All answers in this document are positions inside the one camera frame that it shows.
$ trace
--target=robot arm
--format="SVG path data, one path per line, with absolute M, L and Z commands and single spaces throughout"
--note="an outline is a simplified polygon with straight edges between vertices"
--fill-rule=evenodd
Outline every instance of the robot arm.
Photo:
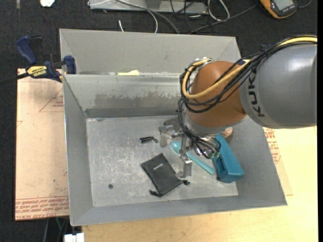
M 181 79 L 186 126 L 203 136 L 247 116 L 274 129 L 315 125 L 316 55 L 317 37 L 300 36 L 235 64 L 204 58 L 202 67 L 189 67 Z M 194 70 L 198 73 L 189 86 Z

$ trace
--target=small black object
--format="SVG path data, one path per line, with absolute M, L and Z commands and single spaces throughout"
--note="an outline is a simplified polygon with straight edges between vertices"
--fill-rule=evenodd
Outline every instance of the small black object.
M 157 192 L 150 190 L 152 195 L 161 197 L 181 184 L 190 184 L 187 180 L 176 177 L 174 169 L 162 153 L 142 163 L 141 167 L 157 189 Z
M 158 140 L 155 137 L 153 137 L 153 136 L 148 136 L 148 137 L 140 138 L 140 142 L 141 143 L 149 142 L 151 140 L 153 140 L 155 143 L 158 143 Z

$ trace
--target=blue clamp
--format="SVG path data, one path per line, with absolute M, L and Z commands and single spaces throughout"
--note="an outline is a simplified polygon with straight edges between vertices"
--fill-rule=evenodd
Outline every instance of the blue clamp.
M 67 55 L 63 59 L 66 67 L 67 67 L 67 73 L 68 74 L 76 74 L 76 65 L 75 60 L 71 55 Z
M 230 149 L 226 139 L 221 134 L 216 135 L 216 138 L 221 143 L 219 157 L 213 158 L 218 178 L 220 181 L 226 183 L 235 182 L 244 175 L 244 171 Z
M 29 36 L 23 36 L 19 39 L 16 43 L 16 49 L 18 50 L 19 54 L 27 59 L 29 62 L 29 66 L 32 66 L 37 63 L 37 58 L 34 55 L 32 49 L 29 46 Z
M 16 49 L 19 54 L 27 59 L 29 65 L 26 67 L 26 74 L 21 78 L 31 76 L 32 78 L 49 78 L 61 82 L 62 75 L 56 68 L 62 65 L 67 66 L 68 74 L 76 74 L 76 65 L 71 55 L 64 57 L 64 60 L 53 64 L 46 60 L 42 61 L 41 37 L 30 38 L 28 35 L 23 36 L 16 42 Z

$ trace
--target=blue plastic object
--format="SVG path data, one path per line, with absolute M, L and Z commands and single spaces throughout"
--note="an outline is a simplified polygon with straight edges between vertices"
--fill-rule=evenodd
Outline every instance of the blue plastic object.
M 29 65 L 32 66 L 37 63 L 37 58 L 34 55 L 33 51 L 29 46 L 29 36 L 23 36 L 19 39 L 16 43 L 16 49 L 18 50 L 19 54 L 28 60 Z
M 171 148 L 175 151 L 175 153 L 179 154 L 180 149 L 181 149 L 181 143 L 180 142 L 172 142 L 171 143 Z M 203 161 L 201 161 L 197 157 L 193 156 L 189 152 L 186 152 L 186 156 L 189 159 L 193 160 L 197 165 L 199 165 L 201 168 L 203 168 L 210 175 L 214 175 L 215 174 L 216 171 L 212 167 L 210 167 L 209 165 L 205 164 Z
M 231 151 L 226 139 L 221 134 L 217 135 L 216 138 L 221 143 L 219 157 L 213 158 L 218 178 L 226 183 L 237 181 L 244 175 L 244 171 Z
M 67 55 L 64 57 L 64 63 L 67 67 L 67 73 L 68 74 L 76 74 L 76 65 L 74 58 L 71 55 Z

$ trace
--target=black floor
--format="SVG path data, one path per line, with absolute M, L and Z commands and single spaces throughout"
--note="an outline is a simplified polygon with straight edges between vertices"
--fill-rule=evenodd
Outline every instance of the black floor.
M 17 68 L 26 67 L 27 62 L 15 49 L 16 41 L 24 35 L 42 36 L 44 55 L 52 53 L 54 60 L 58 61 L 60 28 L 120 31 L 118 20 L 121 20 L 125 31 L 154 30 L 153 18 L 147 12 L 94 12 L 87 6 L 87 1 L 56 0 L 52 8 L 42 8 L 39 0 L 20 0 L 18 9 L 17 0 L 0 0 L 0 81 L 14 77 Z M 258 3 L 258 0 L 224 1 L 232 16 Z M 298 1 L 300 5 L 308 2 Z M 201 26 L 198 20 L 188 19 L 189 27 L 183 16 L 164 15 L 181 34 Z M 159 33 L 174 33 L 169 23 L 160 17 L 158 26 Z M 261 45 L 298 34 L 317 34 L 317 0 L 281 20 L 268 16 L 258 5 L 241 16 L 205 28 L 195 35 L 235 36 L 241 55 L 246 56 L 258 52 Z M 0 241 L 42 241 L 47 220 L 14 221 L 16 88 L 14 82 L 0 86 Z M 57 240 L 57 221 L 62 225 L 65 219 L 49 220 L 47 241 Z M 66 232 L 72 232 L 71 227 L 67 226 Z

